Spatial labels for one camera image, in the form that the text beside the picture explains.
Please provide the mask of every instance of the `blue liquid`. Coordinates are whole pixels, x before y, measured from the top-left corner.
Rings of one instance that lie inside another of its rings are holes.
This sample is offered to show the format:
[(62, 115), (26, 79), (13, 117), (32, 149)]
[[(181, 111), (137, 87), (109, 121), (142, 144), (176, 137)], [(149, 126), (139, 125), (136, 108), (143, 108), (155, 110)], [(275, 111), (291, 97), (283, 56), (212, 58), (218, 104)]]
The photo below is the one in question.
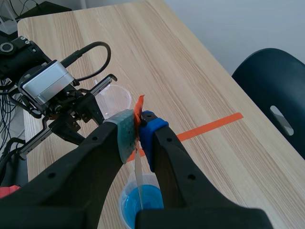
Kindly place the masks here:
[[(156, 186), (143, 185), (142, 195), (144, 209), (164, 208), (161, 191)], [(141, 210), (139, 191), (137, 187), (128, 195), (123, 210), (125, 213), (123, 214), (125, 221), (129, 227), (134, 229), (135, 216), (138, 211)]]

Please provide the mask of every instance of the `cup of blue liquid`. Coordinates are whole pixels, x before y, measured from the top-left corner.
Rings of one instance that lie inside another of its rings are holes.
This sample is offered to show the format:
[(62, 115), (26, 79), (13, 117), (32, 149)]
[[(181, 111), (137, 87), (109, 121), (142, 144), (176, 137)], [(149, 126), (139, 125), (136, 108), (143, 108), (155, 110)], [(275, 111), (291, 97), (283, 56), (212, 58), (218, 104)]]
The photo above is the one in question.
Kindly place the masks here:
[[(159, 183), (155, 174), (143, 174), (143, 209), (164, 208)], [(131, 173), (119, 199), (119, 214), (128, 229), (134, 229), (135, 217), (141, 210), (141, 202), (135, 174)]]

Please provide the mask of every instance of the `white wall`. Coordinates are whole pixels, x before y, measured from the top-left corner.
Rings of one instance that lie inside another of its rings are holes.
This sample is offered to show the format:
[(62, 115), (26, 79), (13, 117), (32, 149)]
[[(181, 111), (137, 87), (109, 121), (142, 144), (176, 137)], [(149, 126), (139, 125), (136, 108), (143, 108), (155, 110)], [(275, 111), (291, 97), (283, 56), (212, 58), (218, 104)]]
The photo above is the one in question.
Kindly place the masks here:
[[(128, 0), (86, 0), (87, 7)], [(253, 52), (282, 49), (305, 63), (305, 0), (164, 0), (232, 74)]]

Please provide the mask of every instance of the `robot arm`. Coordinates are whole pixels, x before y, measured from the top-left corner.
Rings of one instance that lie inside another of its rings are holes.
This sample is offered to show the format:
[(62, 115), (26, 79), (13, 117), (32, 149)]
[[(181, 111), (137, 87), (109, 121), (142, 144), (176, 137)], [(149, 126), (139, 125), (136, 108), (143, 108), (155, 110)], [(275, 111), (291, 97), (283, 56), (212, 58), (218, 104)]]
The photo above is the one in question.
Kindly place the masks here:
[[(151, 112), (143, 112), (141, 118), (140, 141), (159, 181), (164, 209), (140, 211), (136, 229), (272, 228), (262, 210), (243, 208), (224, 197), (165, 121)], [(0, 227), (97, 228), (109, 188), (123, 165), (118, 126), (104, 122), (75, 150), (1, 199)]]

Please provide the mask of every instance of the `orange paper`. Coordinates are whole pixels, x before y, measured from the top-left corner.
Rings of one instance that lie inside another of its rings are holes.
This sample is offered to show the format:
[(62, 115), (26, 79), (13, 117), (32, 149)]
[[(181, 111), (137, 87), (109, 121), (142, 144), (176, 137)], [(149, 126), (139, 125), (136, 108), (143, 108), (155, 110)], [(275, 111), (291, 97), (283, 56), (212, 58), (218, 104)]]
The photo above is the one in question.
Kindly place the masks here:
[[(217, 128), (223, 126), (223, 125), (227, 125), (229, 123), (235, 122), (235, 121), (237, 121), (239, 119), (242, 119), (242, 118), (243, 118), (243, 115), (241, 113), (235, 113), (235, 114), (229, 115), (227, 117), (218, 119), (218, 120), (216, 120), (214, 122), (207, 123), (205, 125), (197, 127), (197, 128), (195, 128), (193, 130), (185, 131), (185, 132), (183, 132), (181, 134), (178, 134), (177, 137), (182, 142), (182, 141), (185, 141), (185, 140), (190, 139), (192, 137), (195, 137), (195, 136), (201, 135), (203, 133), (206, 133), (208, 131), (217, 129)], [(140, 155), (141, 156), (145, 155), (145, 153), (144, 153), (144, 151), (142, 149), (140, 149)], [(127, 162), (132, 161), (132, 160), (134, 160), (134, 152), (128, 158)]]
[(144, 94), (139, 96), (138, 102), (136, 103), (134, 110), (133, 110), (133, 115), (134, 115), (134, 126), (135, 126), (135, 131), (137, 134), (137, 137), (139, 137), (139, 126), (141, 124), (141, 113), (143, 109), (143, 103), (144, 103)]

